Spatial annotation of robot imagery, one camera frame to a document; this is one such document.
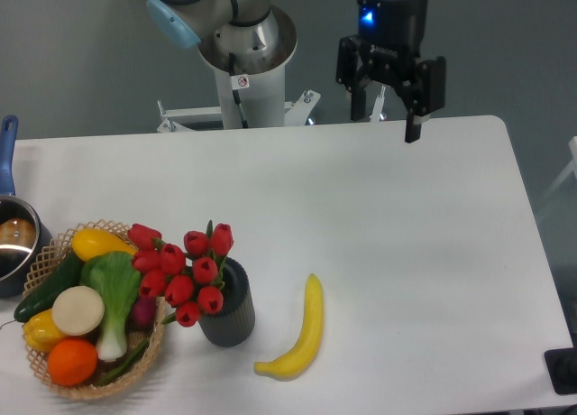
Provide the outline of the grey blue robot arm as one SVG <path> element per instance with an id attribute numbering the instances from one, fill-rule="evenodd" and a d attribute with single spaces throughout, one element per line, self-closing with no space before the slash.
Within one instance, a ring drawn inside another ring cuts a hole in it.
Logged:
<path id="1" fill-rule="evenodd" d="M 366 102 L 372 82 L 391 88 L 407 111 L 405 139 L 444 107 L 446 61 L 426 60 L 420 45 L 428 0 L 357 0 L 358 28 L 338 44 L 335 79 L 350 96 L 354 121 L 382 117 L 384 101 Z M 182 49 L 198 48 L 213 70 L 226 129 L 305 125 L 320 96 L 285 98 L 285 68 L 297 48 L 296 28 L 271 0 L 148 0 L 159 29 Z"/>

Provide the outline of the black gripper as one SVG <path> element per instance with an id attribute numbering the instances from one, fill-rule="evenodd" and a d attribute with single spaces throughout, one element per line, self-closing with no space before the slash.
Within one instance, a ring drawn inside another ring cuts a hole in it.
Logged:
<path id="1" fill-rule="evenodd" d="M 405 142 L 420 138 L 422 123 L 445 106 L 446 58 L 422 60 L 428 0 L 357 0 L 358 32 L 339 41 L 335 80 L 350 94 L 350 117 L 366 116 L 366 90 L 392 87 L 407 108 Z"/>

